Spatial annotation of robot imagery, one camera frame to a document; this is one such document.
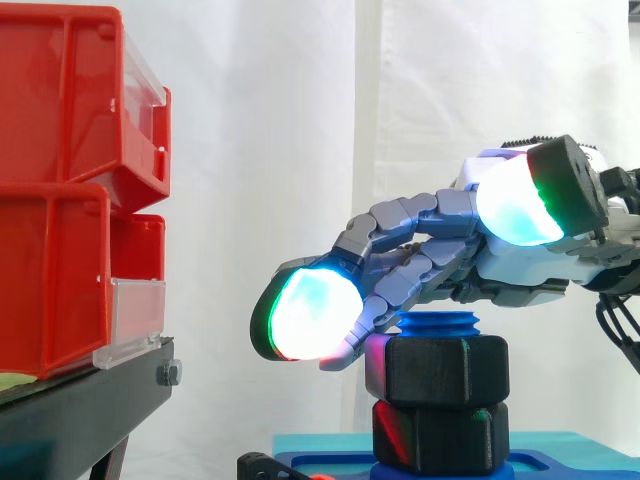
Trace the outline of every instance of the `stacked storage bins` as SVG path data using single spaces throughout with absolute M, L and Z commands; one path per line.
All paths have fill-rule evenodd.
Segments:
M 106 7 L 0 3 L 0 69 L 0 376 L 159 347 L 169 91 Z

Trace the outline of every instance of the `white backdrop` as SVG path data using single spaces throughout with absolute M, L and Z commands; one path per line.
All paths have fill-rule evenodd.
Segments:
M 466 156 L 534 134 L 638 158 L 624 0 L 107 3 L 173 92 L 172 196 L 152 210 L 167 220 L 166 333 L 184 364 L 131 436 L 124 480 L 231 479 L 274 433 L 365 428 L 358 367 L 269 363 L 248 336 L 276 266 L 326 251 L 352 205 L 442 188 Z M 474 306 L 510 342 L 512 427 L 640 453 L 637 374 L 598 330 L 594 297 L 568 297 Z

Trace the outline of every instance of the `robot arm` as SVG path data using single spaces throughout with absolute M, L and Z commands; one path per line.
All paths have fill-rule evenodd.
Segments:
M 252 316 L 256 350 L 341 370 L 418 303 L 522 307 L 561 298 L 569 281 L 640 291 L 635 172 L 598 174 L 590 149 L 568 136 L 543 140 L 485 151 L 456 189 L 374 205 L 326 255 L 283 264 Z M 478 175 L 480 163 L 492 168 Z M 431 238 L 407 245 L 416 233 Z

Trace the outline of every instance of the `screw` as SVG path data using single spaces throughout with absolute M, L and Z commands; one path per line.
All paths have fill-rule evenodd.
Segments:
M 182 380 L 182 362 L 177 359 L 168 360 L 164 364 L 164 384 L 167 387 L 180 385 Z

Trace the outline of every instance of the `blue light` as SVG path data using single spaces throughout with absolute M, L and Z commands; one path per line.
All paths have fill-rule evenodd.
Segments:
M 513 245 L 541 245 L 564 236 L 538 195 L 526 154 L 489 169 L 480 179 L 476 204 L 482 223 Z
M 329 355 L 362 312 L 353 283 L 326 268 L 300 269 L 285 284 L 271 311 L 269 334 L 286 358 L 310 360 Z

